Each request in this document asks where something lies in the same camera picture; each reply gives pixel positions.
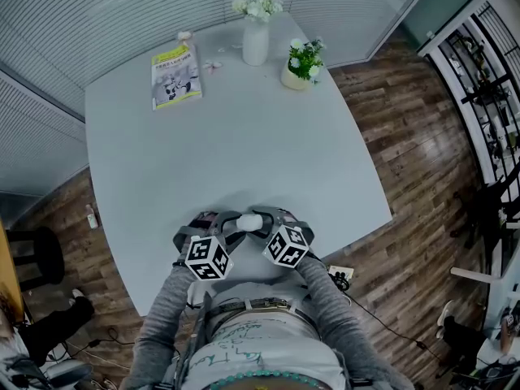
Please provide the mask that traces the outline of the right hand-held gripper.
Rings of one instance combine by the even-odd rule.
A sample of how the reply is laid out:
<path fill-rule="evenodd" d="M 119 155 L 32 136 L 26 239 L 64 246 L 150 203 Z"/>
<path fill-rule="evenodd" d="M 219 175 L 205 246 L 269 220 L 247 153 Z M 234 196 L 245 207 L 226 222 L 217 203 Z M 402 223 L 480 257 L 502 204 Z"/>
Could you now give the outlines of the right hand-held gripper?
<path fill-rule="evenodd" d="M 285 223 L 286 210 L 273 206 L 251 206 L 249 213 L 262 219 L 259 228 L 248 236 L 257 244 L 265 245 L 262 254 L 281 267 L 296 267 L 310 251 L 314 232 L 304 221 Z"/>

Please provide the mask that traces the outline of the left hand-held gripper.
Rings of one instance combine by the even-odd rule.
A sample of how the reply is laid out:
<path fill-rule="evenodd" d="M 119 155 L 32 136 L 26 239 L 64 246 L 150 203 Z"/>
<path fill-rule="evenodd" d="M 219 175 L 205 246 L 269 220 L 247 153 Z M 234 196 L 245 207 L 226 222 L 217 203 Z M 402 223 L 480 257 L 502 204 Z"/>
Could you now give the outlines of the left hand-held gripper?
<path fill-rule="evenodd" d="M 187 267 L 200 281 L 225 280 L 234 267 L 230 254 L 246 238 L 246 232 L 234 232 L 224 237 L 223 227 L 241 216 L 242 213 L 234 210 L 219 212 L 211 235 L 205 234 L 201 228 L 182 226 L 173 238 L 180 251 L 175 265 Z"/>

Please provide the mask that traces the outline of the small white object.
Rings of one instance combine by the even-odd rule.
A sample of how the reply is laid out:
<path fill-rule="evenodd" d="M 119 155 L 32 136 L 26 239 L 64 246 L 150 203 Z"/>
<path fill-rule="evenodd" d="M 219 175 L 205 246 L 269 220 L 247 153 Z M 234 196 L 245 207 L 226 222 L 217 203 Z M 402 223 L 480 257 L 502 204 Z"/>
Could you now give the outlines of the small white object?
<path fill-rule="evenodd" d="M 255 232 L 261 230 L 263 218 L 260 214 L 242 214 L 236 220 L 236 228 L 242 232 Z"/>

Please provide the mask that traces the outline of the person's right forearm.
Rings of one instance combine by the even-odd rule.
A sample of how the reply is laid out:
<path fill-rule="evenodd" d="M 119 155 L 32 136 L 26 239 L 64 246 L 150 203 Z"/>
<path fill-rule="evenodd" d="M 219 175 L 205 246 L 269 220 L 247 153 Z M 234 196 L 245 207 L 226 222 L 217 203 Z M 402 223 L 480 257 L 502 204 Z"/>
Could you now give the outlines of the person's right forearm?
<path fill-rule="evenodd" d="M 304 257 L 297 271 L 309 289 L 323 342 L 341 353 L 353 371 L 365 360 L 366 345 L 356 314 L 318 259 Z"/>

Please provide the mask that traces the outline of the person's left forearm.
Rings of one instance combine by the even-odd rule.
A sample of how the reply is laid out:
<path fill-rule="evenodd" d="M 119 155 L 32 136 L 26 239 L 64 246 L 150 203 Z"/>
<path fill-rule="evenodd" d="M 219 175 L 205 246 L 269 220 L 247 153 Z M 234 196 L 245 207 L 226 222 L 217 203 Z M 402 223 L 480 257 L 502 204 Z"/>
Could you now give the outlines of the person's left forearm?
<path fill-rule="evenodd" d="M 147 365 L 153 360 L 167 366 L 174 355 L 175 337 L 180 316 L 186 307 L 193 273 L 183 262 L 175 262 L 145 317 L 134 347 L 134 365 Z"/>

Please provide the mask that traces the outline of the person's left hand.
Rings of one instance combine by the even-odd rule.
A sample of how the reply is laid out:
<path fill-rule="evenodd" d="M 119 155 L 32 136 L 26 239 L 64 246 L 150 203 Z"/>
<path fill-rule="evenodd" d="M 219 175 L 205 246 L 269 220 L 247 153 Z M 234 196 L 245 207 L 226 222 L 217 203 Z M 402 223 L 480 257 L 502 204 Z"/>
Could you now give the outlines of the person's left hand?
<path fill-rule="evenodd" d="M 196 228 L 203 229 L 205 231 L 209 231 L 212 224 L 217 219 L 218 214 L 213 211 L 202 211 L 197 215 L 197 217 L 193 220 Z"/>

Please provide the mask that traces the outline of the person's belt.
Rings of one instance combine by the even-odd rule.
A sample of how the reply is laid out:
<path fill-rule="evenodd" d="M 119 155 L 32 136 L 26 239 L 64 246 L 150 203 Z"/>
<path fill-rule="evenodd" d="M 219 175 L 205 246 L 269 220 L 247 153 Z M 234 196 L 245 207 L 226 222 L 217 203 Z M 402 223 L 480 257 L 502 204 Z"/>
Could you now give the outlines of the person's belt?
<path fill-rule="evenodd" d="M 287 310 L 291 314 L 295 314 L 297 317 L 303 319 L 313 328 L 317 328 L 316 322 L 303 310 L 300 310 L 297 305 L 294 305 L 292 302 L 286 301 L 284 299 L 279 298 L 263 298 L 263 299 L 253 299 L 253 300 L 243 300 L 232 303 L 224 303 L 221 305 L 217 305 L 215 308 L 209 310 L 205 314 L 205 320 L 210 321 L 215 317 L 219 317 L 222 315 L 226 315 L 225 318 L 221 318 L 219 320 L 218 325 L 225 323 L 231 317 L 238 315 L 245 311 L 251 310 Z"/>

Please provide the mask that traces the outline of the white power strip with plugs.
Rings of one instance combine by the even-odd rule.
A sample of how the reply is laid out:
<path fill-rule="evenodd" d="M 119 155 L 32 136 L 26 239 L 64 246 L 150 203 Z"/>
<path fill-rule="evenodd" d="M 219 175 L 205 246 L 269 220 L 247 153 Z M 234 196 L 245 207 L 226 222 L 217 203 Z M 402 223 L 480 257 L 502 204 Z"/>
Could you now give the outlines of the white power strip with plugs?
<path fill-rule="evenodd" d="M 336 278 L 350 281 L 353 278 L 354 269 L 352 267 L 330 265 L 328 273 Z"/>

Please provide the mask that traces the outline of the person's white printed shirt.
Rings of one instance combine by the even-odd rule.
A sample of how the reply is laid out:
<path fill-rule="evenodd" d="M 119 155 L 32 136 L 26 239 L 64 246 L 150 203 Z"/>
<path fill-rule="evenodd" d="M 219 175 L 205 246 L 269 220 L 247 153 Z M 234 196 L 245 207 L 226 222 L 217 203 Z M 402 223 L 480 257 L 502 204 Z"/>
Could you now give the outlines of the person's white printed shirt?
<path fill-rule="evenodd" d="M 281 310 L 246 312 L 223 323 L 188 364 L 182 390 L 203 390 L 255 373 L 296 375 L 345 390 L 347 379 L 334 351 L 296 315 Z"/>

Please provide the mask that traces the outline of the cream plant pot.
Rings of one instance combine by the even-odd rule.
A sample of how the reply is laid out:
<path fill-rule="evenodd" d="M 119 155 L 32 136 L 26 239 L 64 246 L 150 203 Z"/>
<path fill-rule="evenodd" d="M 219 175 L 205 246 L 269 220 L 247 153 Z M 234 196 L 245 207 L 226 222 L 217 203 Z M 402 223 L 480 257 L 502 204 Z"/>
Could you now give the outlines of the cream plant pot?
<path fill-rule="evenodd" d="M 285 87 L 298 91 L 307 90 L 311 84 L 309 80 L 304 80 L 291 72 L 288 68 L 288 63 L 285 63 L 282 69 L 280 80 Z"/>

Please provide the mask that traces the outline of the green-edged magazine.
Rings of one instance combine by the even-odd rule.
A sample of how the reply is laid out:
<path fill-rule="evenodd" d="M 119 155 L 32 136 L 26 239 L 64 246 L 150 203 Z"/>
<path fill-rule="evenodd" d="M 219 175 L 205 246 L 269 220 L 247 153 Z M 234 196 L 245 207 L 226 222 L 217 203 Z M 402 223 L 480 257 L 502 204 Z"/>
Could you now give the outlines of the green-edged magazine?
<path fill-rule="evenodd" d="M 151 60 L 153 110 L 202 97 L 196 50 L 183 43 Z"/>

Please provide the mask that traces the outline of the green plant with white flowers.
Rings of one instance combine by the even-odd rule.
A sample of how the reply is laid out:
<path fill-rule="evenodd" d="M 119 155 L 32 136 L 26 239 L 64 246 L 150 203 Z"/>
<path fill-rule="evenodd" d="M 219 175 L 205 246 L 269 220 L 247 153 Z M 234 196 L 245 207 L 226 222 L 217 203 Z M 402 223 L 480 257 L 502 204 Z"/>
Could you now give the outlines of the green plant with white flowers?
<path fill-rule="evenodd" d="M 316 77 L 324 66 L 320 55 L 324 48 L 325 45 L 320 37 L 308 42 L 293 38 L 289 49 L 289 71 L 304 81 L 316 84 Z"/>

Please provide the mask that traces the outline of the white ribbed vase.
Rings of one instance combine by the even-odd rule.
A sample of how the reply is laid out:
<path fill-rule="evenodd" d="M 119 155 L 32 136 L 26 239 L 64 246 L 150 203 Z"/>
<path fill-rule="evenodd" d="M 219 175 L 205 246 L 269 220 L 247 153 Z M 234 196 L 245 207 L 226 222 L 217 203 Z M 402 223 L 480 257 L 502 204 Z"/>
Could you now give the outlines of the white ribbed vase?
<path fill-rule="evenodd" d="M 245 63 L 253 67 L 261 66 L 267 60 L 268 48 L 268 24 L 247 20 L 242 42 L 242 57 Z"/>

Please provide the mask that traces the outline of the grey office chair base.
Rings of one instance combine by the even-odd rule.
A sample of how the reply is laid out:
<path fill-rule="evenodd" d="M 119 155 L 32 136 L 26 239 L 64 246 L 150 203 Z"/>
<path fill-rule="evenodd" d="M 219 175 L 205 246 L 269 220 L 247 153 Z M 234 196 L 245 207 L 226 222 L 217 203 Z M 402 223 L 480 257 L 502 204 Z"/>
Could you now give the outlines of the grey office chair base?
<path fill-rule="evenodd" d="M 73 390 L 92 371 L 91 365 L 71 358 L 45 372 L 30 358 L 13 358 L 0 362 L 0 390 Z"/>

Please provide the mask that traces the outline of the white flower bouquet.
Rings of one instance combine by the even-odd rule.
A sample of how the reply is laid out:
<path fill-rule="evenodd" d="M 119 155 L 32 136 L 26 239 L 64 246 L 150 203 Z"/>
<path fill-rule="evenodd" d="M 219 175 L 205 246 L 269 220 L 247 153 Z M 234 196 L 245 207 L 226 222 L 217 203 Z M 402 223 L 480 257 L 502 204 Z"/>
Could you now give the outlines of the white flower bouquet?
<path fill-rule="evenodd" d="M 282 0 L 232 0 L 232 10 L 248 20 L 268 23 L 271 17 L 283 11 Z"/>

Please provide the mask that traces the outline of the round yellow wooden table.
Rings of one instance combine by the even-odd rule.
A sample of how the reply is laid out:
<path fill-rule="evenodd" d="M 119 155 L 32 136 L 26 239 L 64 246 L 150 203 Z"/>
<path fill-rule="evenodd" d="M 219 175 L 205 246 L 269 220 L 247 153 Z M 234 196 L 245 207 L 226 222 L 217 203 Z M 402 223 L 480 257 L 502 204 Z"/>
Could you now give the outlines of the round yellow wooden table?
<path fill-rule="evenodd" d="M 0 219 L 0 295 L 17 323 L 24 321 L 24 299 L 20 290 L 15 264 L 11 256 L 7 233 Z"/>

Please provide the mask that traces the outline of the white shelf with black rack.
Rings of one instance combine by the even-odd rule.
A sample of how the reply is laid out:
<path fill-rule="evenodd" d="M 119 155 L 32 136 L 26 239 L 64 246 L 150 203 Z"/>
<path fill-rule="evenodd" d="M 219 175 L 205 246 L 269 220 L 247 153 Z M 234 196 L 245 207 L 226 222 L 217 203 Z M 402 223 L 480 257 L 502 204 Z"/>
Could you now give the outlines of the white shelf with black rack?
<path fill-rule="evenodd" d="M 520 37 L 490 2 L 427 56 L 451 92 L 484 183 L 520 163 Z"/>

